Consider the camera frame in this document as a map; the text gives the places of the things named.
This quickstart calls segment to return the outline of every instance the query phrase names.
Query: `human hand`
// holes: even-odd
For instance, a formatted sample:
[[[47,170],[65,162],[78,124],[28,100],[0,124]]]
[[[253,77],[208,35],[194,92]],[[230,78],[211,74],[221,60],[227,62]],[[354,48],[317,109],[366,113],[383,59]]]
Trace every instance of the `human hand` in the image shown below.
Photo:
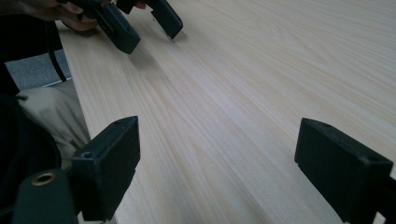
[[[135,4],[138,8],[146,8],[143,0]],[[87,17],[79,18],[83,9],[68,2],[60,4],[55,0],[0,0],[0,15],[27,14],[43,21],[62,21],[66,26],[78,30],[90,30],[97,21]]]

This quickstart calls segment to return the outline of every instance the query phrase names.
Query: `light wood grain surface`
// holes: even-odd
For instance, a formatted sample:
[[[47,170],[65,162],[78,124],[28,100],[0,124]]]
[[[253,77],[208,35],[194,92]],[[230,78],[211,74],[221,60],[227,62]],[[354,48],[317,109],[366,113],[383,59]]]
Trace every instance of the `light wood grain surface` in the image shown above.
[[[91,136],[139,117],[118,222],[341,223],[293,160],[300,121],[396,161],[396,1],[169,3],[181,34],[134,9],[131,55],[58,24]]]

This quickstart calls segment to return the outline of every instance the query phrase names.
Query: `wooden table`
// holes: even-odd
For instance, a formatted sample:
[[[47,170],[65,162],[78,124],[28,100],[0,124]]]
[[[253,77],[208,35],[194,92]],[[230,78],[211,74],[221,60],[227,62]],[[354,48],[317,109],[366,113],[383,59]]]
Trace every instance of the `wooden table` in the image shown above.
[[[169,3],[182,32],[134,9],[131,55],[59,24],[91,136],[139,117],[118,222],[341,223],[293,160],[300,121],[396,161],[396,1]]]

